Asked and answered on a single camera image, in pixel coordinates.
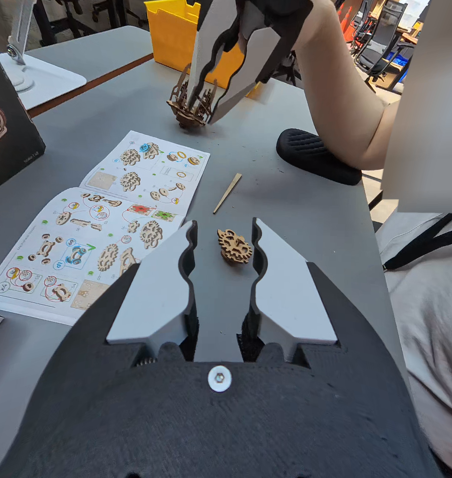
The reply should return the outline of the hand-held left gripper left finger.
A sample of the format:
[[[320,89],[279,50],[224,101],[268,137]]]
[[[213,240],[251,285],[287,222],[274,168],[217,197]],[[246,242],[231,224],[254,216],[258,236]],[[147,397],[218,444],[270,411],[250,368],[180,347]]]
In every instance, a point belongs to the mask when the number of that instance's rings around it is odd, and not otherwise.
[[[189,275],[197,235],[197,221],[188,221],[141,261],[106,337],[109,344],[144,343],[156,358],[172,342],[193,359],[198,316]]]

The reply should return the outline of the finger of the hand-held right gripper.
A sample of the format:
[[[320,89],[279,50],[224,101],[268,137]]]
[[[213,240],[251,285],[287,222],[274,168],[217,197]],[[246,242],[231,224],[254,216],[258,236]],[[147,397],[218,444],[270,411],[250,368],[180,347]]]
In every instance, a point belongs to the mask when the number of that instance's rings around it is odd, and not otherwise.
[[[245,8],[240,22],[240,33],[246,42],[244,48],[245,58],[239,69],[230,77],[225,92],[218,99],[209,120],[210,124],[214,124],[224,117],[247,94],[250,88],[257,83],[255,78],[258,73],[261,55],[254,53],[254,47],[258,46],[256,41],[259,40],[257,36],[261,31],[256,30],[253,39],[249,39],[250,33],[256,27],[259,27],[258,12],[256,11],[255,14],[250,15],[251,10],[255,10],[255,8]]]
[[[208,73],[223,52],[230,51],[241,36],[245,1],[214,0],[201,4],[188,82],[188,108],[198,99]]]

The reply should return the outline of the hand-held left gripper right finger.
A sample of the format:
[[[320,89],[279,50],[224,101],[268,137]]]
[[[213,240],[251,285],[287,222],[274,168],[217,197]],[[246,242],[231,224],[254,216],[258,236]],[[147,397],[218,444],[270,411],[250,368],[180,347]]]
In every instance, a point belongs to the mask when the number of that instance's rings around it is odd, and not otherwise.
[[[286,361],[299,344],[335,345],[336,332],[308,261],[259,218],[252,221],[253,282],[249,331],[265,345],[277,343]]]

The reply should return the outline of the wooden gear assembly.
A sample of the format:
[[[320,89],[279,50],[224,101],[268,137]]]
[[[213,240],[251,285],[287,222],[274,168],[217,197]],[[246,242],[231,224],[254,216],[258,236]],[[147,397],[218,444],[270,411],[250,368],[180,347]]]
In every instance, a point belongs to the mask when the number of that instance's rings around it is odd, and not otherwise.
[[[252,248],[243,236],[233,230],[217,230],[221,256],[231,264],[247,264],[252,256]]]

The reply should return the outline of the wooden mechanical model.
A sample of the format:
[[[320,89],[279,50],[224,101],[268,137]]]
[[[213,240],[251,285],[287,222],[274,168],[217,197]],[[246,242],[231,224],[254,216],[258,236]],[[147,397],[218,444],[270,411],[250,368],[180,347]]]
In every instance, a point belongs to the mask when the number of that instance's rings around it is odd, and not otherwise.
[[[189,109],[187,107],[188,80],[186,76],[190,67],[191,63],[186,65],[167,101],[180,127],[184,129],[199,128],[206,125],[211,117],[211,107],[217,92],[217,80],[214,80],[213,88],[205,90],[201,97],[197,96],[193,107]]]

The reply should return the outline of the person's right forearm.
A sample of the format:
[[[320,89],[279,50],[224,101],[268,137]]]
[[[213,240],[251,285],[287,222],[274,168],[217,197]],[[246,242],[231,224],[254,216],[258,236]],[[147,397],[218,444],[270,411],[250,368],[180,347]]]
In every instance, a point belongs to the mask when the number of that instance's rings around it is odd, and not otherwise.
[[[361,79],[333,3],[312,3],[293,50],[316,131],[343,163],[382,170],[400,103],[385,104]]]

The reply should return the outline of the grey desk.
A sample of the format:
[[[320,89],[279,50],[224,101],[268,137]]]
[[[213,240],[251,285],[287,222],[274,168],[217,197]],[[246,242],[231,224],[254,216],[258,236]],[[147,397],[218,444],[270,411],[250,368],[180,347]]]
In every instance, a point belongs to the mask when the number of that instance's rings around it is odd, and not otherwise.
[[[79,187],[131,130],[209,152],[181,225],[198,224],[194,357],[172,342],[156,358],[144,343],[107,342],[141,262],[74,325],[10,312],[0,378],[15,380],[0,395],[0,477],[439,474],[407,391],[362,182],[327,180],[276,153],[289,123],[310,129],[303,90],[270,80],[267,105],[243,98],[185,133],[165,100],[178,77],[149,60],[34,120],[46,151],[0,186],[0,265],[50,200]],[[286,361],[279,344],[250,334],[253,253],[227,262],[217,230],[254,251],[253,218],[308,261],[335,345],[299,344]]]
[[[27,54],[86,79],[85,85],[27,110],[34,118],[153,59],[153,47],[150,32],[124,26],[34,49]]]

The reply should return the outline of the yellow plastic bin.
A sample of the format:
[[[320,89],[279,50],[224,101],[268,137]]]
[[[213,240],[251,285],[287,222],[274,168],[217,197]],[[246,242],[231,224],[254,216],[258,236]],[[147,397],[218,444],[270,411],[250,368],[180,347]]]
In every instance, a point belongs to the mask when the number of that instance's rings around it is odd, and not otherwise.
[[[178,71],[192,62],[200,10],[209,1],[185,0],[146,1],[153,55],[157,63]],[[245,56],[236,43],[230,51],[223,51],[216,67],[205,77],[205,83],[226,89],[229,79],[242,65]]]

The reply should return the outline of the assembly instruction booklet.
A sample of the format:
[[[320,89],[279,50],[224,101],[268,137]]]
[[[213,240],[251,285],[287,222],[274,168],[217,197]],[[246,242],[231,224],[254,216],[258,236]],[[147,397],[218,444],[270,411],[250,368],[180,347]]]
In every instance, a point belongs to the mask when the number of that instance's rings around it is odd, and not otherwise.
[[[130,131],[38,213],[0,265],[0,311],[74,325],[179,229],[210,153]]]

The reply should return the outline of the black wrist rest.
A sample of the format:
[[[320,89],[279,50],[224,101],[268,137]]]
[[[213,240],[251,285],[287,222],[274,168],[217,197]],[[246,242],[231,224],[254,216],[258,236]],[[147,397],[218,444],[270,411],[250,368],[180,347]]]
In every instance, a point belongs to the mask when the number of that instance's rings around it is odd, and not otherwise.
[[[276,151],[286,163],[336,183],[355,186],[362,179],[361,170],[336,158],[319,136],[300,129],[284,130],[277,139]]]

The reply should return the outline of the thin wooden stick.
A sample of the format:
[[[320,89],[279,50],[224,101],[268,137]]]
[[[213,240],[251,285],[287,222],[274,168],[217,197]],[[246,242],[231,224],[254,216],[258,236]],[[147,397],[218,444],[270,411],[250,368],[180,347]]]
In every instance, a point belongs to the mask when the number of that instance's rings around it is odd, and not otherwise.
[[[227,197],[229,196],[229,194],[232,192],[232,190],[235,188],[235,186],[237,185],[237,183],[240,181],[242,177],[242,174],[241,173],[237,173],[234,178],[232,179],[232,181],[230,182],[228,188],[226,189],[226,191],[224,192],[223,196],[221,197],[221,199],[219,200],[217,206],[214,208],[213,210],[213,214],[216,214],[218,209],[222,206],[223,202],[227,199]]]

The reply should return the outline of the person's white shirt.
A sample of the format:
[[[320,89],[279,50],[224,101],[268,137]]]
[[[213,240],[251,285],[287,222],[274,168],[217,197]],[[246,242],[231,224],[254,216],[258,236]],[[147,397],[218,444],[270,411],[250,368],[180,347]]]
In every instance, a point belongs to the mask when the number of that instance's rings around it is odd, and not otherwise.
[[[418,421],[452,477],[452,213],[395,210],[376,239]]]

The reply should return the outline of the white stand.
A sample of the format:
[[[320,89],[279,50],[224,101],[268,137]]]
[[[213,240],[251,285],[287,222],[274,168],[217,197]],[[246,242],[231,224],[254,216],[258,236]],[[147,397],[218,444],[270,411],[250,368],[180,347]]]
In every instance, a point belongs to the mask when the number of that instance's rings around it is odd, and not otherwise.
[[[18,1],[7,51],[0,53],[0,64],[27,111],[86,84],[81,75],[25,54],[35,3]]]

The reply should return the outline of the black model kit box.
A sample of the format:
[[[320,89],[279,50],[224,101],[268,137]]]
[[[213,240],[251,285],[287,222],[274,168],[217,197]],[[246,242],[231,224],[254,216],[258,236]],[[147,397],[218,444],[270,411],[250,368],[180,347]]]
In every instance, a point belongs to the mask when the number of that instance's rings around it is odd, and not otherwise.
[[[44,141],[0,63],[0,186],[44,152]]]

